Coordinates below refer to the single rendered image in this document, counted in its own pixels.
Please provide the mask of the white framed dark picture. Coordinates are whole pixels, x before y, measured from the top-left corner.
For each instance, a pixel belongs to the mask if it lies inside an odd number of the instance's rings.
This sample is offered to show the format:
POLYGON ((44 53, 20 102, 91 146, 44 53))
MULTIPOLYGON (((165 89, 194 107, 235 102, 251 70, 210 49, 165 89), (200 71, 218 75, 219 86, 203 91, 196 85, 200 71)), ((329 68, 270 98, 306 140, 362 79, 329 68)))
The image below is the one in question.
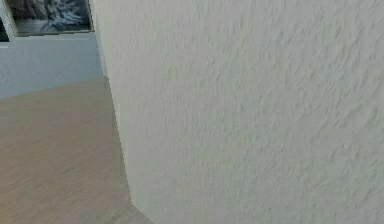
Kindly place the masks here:
POLYGON ((15 36, 6 10, 0 5, 0 48, 13 48, 15 36))

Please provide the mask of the grey framed wall picture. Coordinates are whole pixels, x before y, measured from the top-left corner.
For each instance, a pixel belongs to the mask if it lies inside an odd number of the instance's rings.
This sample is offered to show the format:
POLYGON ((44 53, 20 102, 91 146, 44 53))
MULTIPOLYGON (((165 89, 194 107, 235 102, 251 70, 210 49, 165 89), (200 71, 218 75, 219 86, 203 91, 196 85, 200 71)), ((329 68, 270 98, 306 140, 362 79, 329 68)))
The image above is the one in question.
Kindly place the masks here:
POLYGON ((16 37, 94 31, 89 0, 1 0, 16 37))

